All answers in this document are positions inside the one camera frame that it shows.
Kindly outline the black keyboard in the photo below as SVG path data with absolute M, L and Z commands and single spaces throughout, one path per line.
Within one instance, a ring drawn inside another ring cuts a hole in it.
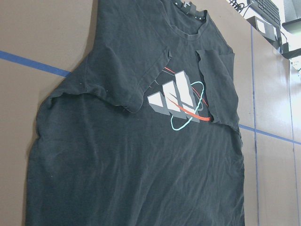
M 247 0 L 247 4 L 273 26 L 281 26 L 279 9 L 271 0 Z

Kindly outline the black box with label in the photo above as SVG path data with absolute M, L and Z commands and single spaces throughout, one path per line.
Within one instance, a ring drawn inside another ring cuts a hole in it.
M 252 16 L 247 19 L 247 21 L 255 28 L 265 39 L 268 41 L 277 41 L 276 31 L 274 30 L 274 26 L 257 18 L 256 16 Z

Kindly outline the black t-shirt with logo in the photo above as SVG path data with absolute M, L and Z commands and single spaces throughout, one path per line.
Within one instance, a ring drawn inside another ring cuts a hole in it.
M 233 67 L 206 10 L 99 1 L 92 51 L 38 110 L 26 225 L 244 225 Z

